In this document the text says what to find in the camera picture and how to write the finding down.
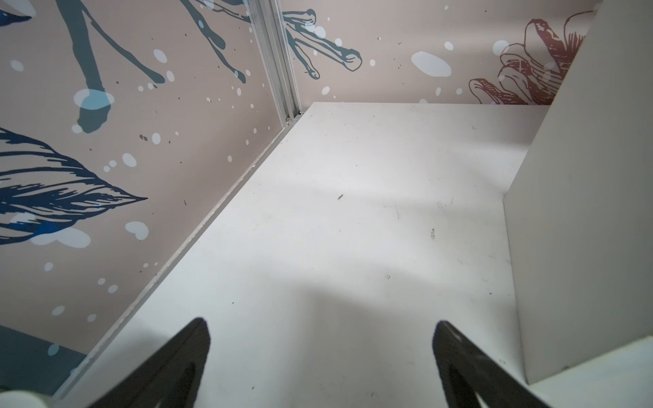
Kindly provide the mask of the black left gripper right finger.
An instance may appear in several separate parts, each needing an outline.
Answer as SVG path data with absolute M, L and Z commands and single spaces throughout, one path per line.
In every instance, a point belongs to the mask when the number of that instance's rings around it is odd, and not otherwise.
M 450 407 L 547 406 L 448 321 L 437 323 L 432 349 Z

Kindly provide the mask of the white wooden bookshelf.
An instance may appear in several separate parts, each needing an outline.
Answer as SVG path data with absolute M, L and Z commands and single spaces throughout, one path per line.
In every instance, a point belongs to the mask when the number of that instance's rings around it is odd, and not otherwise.
M 651 335 L 651 2 L 602 3 L 504 208 L 529 384 Z

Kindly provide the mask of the white roll under arm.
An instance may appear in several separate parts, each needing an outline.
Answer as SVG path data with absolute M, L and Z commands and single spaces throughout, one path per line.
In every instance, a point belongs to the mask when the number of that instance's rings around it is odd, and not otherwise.
M 12 390 L 0 393 L 0 408 L 49 408 L 49 396 L 29 391 Z

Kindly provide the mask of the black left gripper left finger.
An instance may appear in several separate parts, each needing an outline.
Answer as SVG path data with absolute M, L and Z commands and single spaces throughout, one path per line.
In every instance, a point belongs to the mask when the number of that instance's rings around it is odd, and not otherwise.
M 192 408 L 210 343 L 207 321 L 197 317 L 91 406 Z

